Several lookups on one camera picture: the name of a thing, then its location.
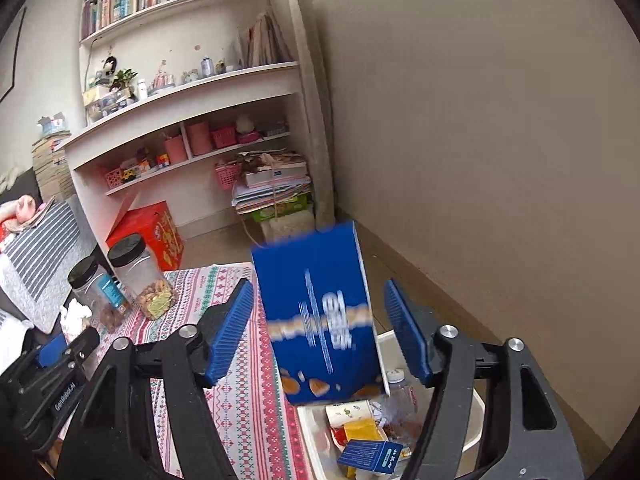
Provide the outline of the small potted plant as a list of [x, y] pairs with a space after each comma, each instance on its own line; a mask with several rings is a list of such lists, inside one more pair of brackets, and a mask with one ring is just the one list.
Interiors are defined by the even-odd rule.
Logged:
[[134, 95], [134, 86], [132, 82], [136, 79], [138, 73], [132, 70], [131, 68], [127, 68], [126, 70], [119, 70], [112, 81], [111, 89], [112, 90], [127, 90], [130, 96], [134, 99], [136, 96]]

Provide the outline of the stack of books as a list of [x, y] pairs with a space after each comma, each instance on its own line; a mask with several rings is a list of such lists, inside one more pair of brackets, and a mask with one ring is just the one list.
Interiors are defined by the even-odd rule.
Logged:
[[50, 134], [32, 146], [32, 169], [45, 202], [53, 197], [68, 200], [76, 194], [65, 152], [58, 149], [69, 137], [68, 131]]

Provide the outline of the printed tissue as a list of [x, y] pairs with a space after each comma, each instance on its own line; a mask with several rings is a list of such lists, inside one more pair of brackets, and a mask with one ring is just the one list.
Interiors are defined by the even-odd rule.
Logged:
[[73, 298], [67, 307], [60, 307], [60, 324], [65, 340], [70, 344], [91, 324], [91, 309]]

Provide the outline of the yellow snack wrapper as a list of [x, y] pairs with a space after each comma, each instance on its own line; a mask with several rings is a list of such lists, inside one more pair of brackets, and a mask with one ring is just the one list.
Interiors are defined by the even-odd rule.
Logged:
[[[387, 441], [387, 437], [382, 430], [378, 429], [374, 419], [360, 420], [359, 422], [349, 422], [344, 427], [348, 442], [350, 440], [367, 441]], [[341, 465], [345, 471], [347, 479], [356, 479], [360, 469]]]

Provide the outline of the grey curtain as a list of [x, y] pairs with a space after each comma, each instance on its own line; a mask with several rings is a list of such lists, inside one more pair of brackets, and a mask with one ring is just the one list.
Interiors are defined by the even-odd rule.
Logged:
[[288, 52], [298, 64], [300, 91], [290, 124], [314, 185], [316, 228], [335, 223], [332, 110], [312, 0], [267, 0]]

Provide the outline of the pile of papers and folders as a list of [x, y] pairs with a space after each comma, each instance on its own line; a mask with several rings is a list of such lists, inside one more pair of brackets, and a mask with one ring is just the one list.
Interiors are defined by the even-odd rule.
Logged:
[[308, 203], [312, 181], [301, 154], [284, 148], [244, 152], [231, 166], [238, 172], [231, 189], [231, 206], [237, 214], [276, 209], [300, 198]]

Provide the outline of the pink cup on shelf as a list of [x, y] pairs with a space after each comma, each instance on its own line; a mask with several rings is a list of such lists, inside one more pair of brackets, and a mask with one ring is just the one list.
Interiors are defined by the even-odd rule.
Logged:
[[164, 147], [171, 165], [181, 164], [189, 158], [188, 154], [186, 154], [186, 147], [181, 134], [167, 138], [164, 142]]

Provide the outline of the framed wall picture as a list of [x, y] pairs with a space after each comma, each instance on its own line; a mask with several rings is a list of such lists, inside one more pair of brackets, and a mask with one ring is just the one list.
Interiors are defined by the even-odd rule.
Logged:
[[26, 12], [27, 8], [24, 6], [24, 8], [17, 13], [13, 23], [6, 30], [6, 33], [1, 40], [1, 101], [4, 101], [14, 88], [17, 55], [18, 50], [20, 50], [20, 39]]

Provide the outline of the white shelf unit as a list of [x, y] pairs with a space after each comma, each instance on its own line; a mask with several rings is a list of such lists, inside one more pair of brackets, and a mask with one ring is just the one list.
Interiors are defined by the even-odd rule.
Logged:
[[[298, 64], [267, 0], [163, 4], [86, 41], [79, 50], [81, 70], [92, 70], [102, 55], [114, 55], [121, 66], [150, 81], [178, 80], [89, 122], [63, 144], [79, 203], [99, 244], [126, 211], [163, 200], [185, 237], [236, 221], [230, 194], [215, 176], [218, 162], [230, 159], [236, 147], [213, 141], [212, 152], [193, 156], [186, 135], [190, 122], [206, 120], [210, 135], [252, 122], [269, 131], [260, 142], [264, 150], [284, 146], [304, 156], [296, 150], [290, 124], [300, 91]], [[204, 58], [226, 69], [196, 81], [180, 80]], [[164, 142], [178, 134], [189, 158], [171, 165]]]

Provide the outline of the dark blue box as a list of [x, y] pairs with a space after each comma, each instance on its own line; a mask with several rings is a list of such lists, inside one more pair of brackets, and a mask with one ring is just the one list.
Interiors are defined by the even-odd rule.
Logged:
[[375, 474], [393, 474], [403, 449], [390, 441], [350, 440], [337, 463]]

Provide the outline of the blue snack box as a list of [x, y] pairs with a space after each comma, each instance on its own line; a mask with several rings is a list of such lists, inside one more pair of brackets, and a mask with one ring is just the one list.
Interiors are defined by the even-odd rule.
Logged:
[[252, 250], [285, 397], [335, 404], [388, 393], [356, 226]]

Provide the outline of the striped seat cover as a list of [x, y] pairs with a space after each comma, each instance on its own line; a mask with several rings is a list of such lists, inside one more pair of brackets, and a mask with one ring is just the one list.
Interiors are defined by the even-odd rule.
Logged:
[[22, 354], [26, 334], [35, 325], [20, 321], [0, 310], [0, 374], [3, 374]]

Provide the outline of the clear plastic water bottle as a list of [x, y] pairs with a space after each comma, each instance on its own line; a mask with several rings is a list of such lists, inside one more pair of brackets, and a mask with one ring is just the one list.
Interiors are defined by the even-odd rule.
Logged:
[[373, 418], [391, 441], [414, 448], [422, 422], [413, 382], [403, 368], [388, 370], [386, 378], [390, 394], [370, 401]]

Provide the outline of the red instant noodle bowl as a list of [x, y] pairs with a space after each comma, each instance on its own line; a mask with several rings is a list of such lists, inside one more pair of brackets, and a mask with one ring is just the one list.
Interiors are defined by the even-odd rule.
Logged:
[[348, 443], [348, 439], [346, 436], [346, 432], [343, 427], [330, 427], [331, 438], [335, 446], [340, 450], [340, 452], [344, 451], [346, 445]]

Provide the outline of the patterned tablecloth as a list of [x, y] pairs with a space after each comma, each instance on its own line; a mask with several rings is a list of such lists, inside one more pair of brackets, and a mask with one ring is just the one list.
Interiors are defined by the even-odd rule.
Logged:
[[[247, 263], [170, 274], [176, 304], [157, 321], [135, 315], [101, 341], [99, 364], [64, 437], [61, 479], [309, 479], [295, 408], [286, 402]], [[236, 283], [254, 307], [228, 374], [203, 385], [204, 312]]]

